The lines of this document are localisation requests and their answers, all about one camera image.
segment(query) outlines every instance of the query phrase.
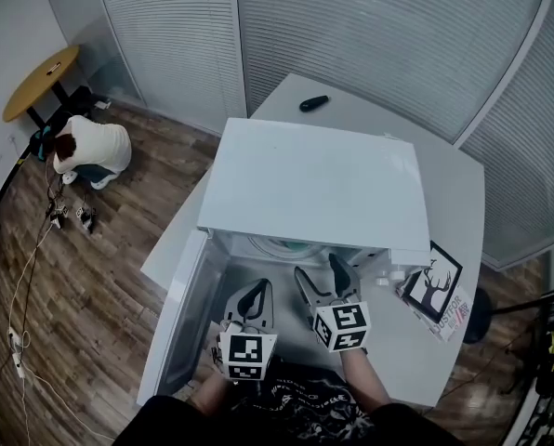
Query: white table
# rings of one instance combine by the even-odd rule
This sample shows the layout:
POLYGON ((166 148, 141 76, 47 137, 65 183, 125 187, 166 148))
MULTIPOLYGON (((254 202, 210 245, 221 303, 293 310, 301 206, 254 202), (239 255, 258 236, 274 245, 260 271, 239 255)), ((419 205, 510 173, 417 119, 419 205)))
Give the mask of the white table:
MULTIPOLYGON (((474 296, 483 239, 483 167, 425 129, 328 85, 288 75, 252 116, 253 119, 321 125, 374 135, 390 135, 415 146, 432 240, 462 266, 459 283, 474 296), (302 100, 328 95, 331 100, 304 113, 302 100)), ((208 173, 181 206, 142 267, 165 289, 191 230, 195 229, 208 173)), ((368 356, 392 398, 433 406, 455 365, 464 329, 439 343, 404 303, 386 289, 363 289, 372 331, 368 356)))

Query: forearm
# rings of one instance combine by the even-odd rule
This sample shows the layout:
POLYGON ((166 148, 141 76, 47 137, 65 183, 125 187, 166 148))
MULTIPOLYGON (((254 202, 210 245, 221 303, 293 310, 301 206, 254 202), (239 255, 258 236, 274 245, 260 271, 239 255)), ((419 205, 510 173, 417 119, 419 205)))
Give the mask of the forearm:
POLYGON ((343 373, 353 398, 370 414, 390 403, 390 397, 366 354, 360 348, 341 352, 343 373))
POLYGON ((221 374, 213 372, 192 394, 188 403, 205 416, 212 416, 223 403, 230 387, 231 382, 221 374))

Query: person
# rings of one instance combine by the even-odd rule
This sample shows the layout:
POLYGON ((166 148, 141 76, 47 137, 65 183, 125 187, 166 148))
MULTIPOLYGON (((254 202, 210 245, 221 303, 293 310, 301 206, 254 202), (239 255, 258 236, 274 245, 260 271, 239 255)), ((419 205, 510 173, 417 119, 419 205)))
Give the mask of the person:
POLYGON ((263 381, 234 385, 214 371, 187 402, 149 399, 114 442, 127 444, 462 444, 390 400, 362 349, 335 372, 273 358, 263 381))
POLYGON ((97 124, 82 115, 59 116, 44 136, 46 153, 55 152, 54 169, 69 185, 78 176, 101 190, 128 167, 132 156, 130 137, 118 124, 97 124))

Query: wooden floor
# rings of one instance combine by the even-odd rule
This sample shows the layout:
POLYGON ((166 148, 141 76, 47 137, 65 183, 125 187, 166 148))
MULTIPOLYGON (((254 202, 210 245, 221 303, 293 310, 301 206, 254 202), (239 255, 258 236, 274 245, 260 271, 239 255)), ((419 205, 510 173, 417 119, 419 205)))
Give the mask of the wooden floor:
MULTIPOLYGON (((80 184, 65 189, 72 213, 85 196, 86 204, 96 207, 98 221, 89 235, 72 215, 64 230, 52 230, 44 241, 33 275, 27 314, 31 344, 23 361, 50 382, 91 429, 114 437, 136 413, 140 376, 165 297, 165 291, 139 272, 140 266, 212 163, 218 141, 185 125, 114 106, 96 118, 127 128, 133 160, 102 192, 80 184)), ((46 205, 45 166, 31 158, 0 205, 0 365, 8 355, 10 300, 34 248, 46 205)), ((498 306, 510 305, 540 294, 542 271, 539 261, 507 275, 482 268, 480 285, 498 306)), ((17 331, 28 277, 29 270, 13 311, 17 331)), ((443 398, 427 416, 468 444, 497 444, 521 397, 520 392, 499 394, 521 367, 502 347, 533 317, 534 312, 506 316, 494 322, 485 342, 463 347, 447 391, 496 357, 474 383, 443 398)), ((515 346, 527 340, 524 335, 515 346)), ((3 444, 27 443, 21 395, 22 383, 8 361, 0 376, 3 444)), ((32 374, 26 381, 25 403, 33 444, 110 444, 86 431, 32 374)))

